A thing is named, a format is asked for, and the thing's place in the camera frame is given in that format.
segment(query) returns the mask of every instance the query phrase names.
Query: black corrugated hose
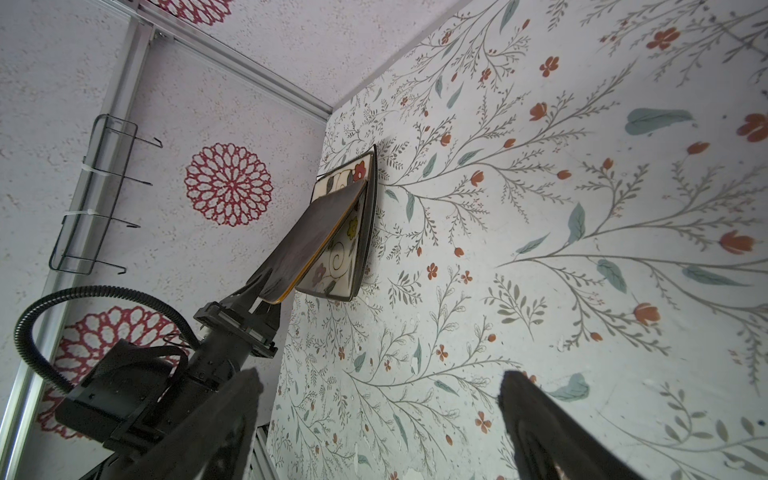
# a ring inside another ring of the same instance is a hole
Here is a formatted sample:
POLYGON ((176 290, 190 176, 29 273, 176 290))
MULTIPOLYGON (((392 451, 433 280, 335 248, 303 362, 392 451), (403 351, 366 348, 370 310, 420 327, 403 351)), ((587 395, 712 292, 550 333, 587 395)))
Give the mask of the black corrugated hose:
POLYGON ((172 306, 152 295, 147 295, 138 290, 123 288, 122 286, 106 285, 76 286, 74 288, 53 292, 34 302, 24 311, 22 316, 19 317, 18 322, 16 323, 16 330, 14 331, 14 341, 18 354, 21 356, 22 360, 24 360, 26 364, 44 380, 52 383, 54 387, 64 393, 71 392, 74 385, 72 385, 72 383, 61 373, 56 371, 56 369, 53 368, 53 365, 40 354, 37 346, 35 346, 35 341, 32 339, 32 329, 35 326, 35 321, 38 317, 52 306, 68 300, 90 296, 122 298, 124 300, 131 300, 141 305, 148 306, 173 322, 176 327, 178 327, 181 337, 192 349, 200 347, 200 341, 197 339, 184 317, 182 317, 172 306))

